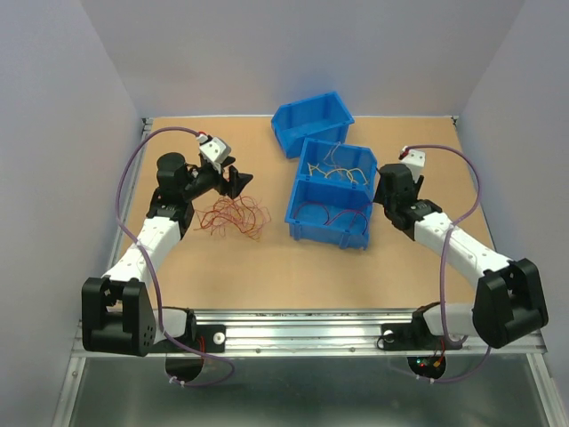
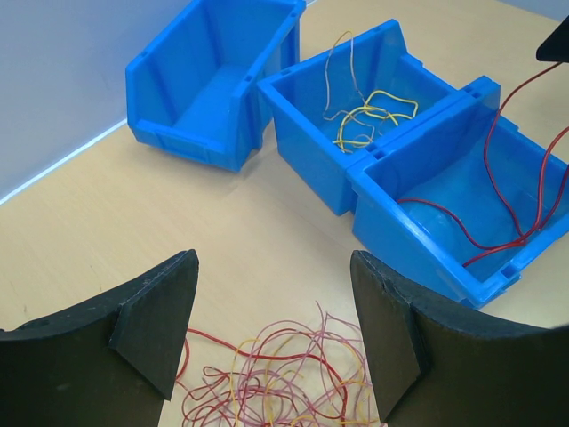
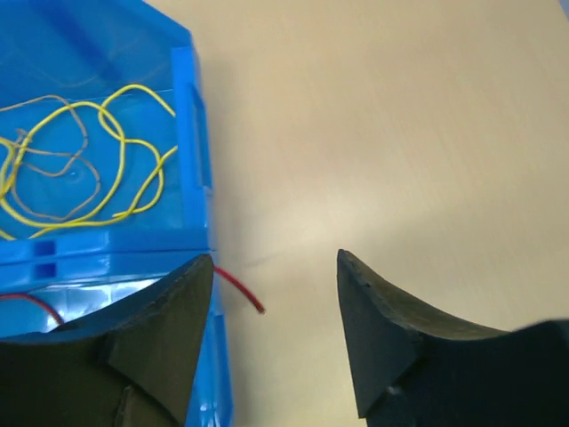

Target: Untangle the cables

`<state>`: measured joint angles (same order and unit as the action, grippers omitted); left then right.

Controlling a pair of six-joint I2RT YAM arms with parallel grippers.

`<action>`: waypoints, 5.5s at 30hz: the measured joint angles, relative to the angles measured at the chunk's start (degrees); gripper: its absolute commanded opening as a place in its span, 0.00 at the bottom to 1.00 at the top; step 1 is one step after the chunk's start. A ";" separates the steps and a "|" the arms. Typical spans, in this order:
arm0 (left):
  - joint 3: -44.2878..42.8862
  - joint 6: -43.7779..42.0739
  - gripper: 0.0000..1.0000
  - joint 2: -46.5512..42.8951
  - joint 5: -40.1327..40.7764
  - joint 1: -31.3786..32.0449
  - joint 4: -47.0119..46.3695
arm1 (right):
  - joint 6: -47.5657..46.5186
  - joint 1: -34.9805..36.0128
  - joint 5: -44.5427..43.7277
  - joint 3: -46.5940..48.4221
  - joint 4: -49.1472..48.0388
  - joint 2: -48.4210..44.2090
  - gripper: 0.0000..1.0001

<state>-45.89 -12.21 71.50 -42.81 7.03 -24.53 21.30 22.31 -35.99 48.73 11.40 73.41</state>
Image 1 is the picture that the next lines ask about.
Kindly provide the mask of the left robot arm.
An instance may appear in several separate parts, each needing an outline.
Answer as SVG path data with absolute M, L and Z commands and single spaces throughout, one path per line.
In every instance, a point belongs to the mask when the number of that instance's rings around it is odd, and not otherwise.
M 170 152 L 156 162 L 158 186 L 138 235 L 119 261 L 100 278 L 82 287 L 82 339 L 88 351 L 145 356 L 153 345 L 168 340 L 177 350 L 197 342 L 191 310 L 152 303 L 148 288 L 166 256 L 186 235 L 194 216 L 193 202 L 210 190 L 238 197 L 252 180 L 229 157 L 221 169 L 203 160 L 190 165 Z

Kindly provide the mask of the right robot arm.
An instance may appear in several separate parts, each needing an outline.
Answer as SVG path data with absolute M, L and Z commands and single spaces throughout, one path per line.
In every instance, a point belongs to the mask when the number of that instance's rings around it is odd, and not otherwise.
M 438 254 L 475 289 L 471 304 L 438 301 L 415 310 L 410 322 L 391 327 L 386 349 L 426 348 L 451 335 L 477 336 L 499 349 L 549 323 L 533 262 L 511 260 L 454 226 L 438 205 L 419 197 L 423 178 L 407 165 L 384 165 L 379 174 L 374 201 L 395 228 Z

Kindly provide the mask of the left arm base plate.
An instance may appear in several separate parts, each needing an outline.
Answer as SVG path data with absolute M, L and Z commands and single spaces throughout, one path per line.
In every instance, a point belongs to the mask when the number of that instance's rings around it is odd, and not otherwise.
M 190 333 L 185 333 L 176 340 L 193 350 L 222 357 L 225 352 L 227 328 L 222 324 L 193 326 Z M 197 356 L 163 339 L 151 349 L 151 353 L 164 353 L 165 372 L 174 377 L 174 381 L 190 386 L 204 386 L 218 383 L 231 371 L 227 362 Z

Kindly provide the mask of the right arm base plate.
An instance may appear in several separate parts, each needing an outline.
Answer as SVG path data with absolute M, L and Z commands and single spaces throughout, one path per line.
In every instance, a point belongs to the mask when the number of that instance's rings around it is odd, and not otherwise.
M 442 335 L 433 335 L 426 326 L 409 323 L 387 324 L 381 329 L 376 348 L 384 351 L 412 351 L 407 363 L 420 378 L 440 380 L 446 370 L 446 352 L 459 350 L 461 345 L 451 343 Z

